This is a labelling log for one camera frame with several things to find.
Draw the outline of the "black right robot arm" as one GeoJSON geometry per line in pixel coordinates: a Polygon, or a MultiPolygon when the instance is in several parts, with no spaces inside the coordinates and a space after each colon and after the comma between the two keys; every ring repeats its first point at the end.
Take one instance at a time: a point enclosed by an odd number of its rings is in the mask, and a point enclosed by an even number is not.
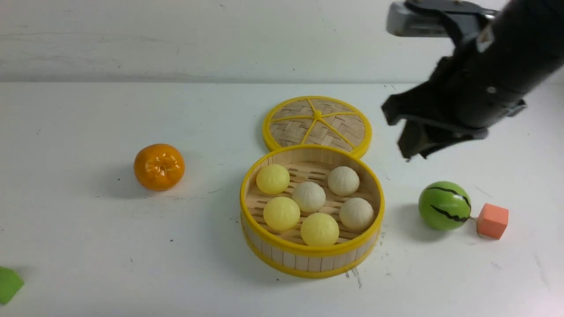
{"type": "Polygon", "coordinates": [[[427,81],[382,105],[388,125],[406,122],[397,141],[406,160],[485,139],[492,125],[526,109],[524,97],[563,66],[561,0],[510,0],[499,11],[464,0],[395,1],[386,29],[399,37],[447,37],[454,45],[427,81]]]}

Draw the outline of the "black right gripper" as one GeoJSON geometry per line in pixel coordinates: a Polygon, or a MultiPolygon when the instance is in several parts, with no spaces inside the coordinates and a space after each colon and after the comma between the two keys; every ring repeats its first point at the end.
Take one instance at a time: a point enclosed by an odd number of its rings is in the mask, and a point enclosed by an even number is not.
{"type": "Polygon", "coordinates": [[[474,139],[513,117],[524,97],[563,66],[563,2],[510,0],[478,33],[451,39],[429,79],[382,105],[406,120],[397,146],[409,161],[474,139]]]}

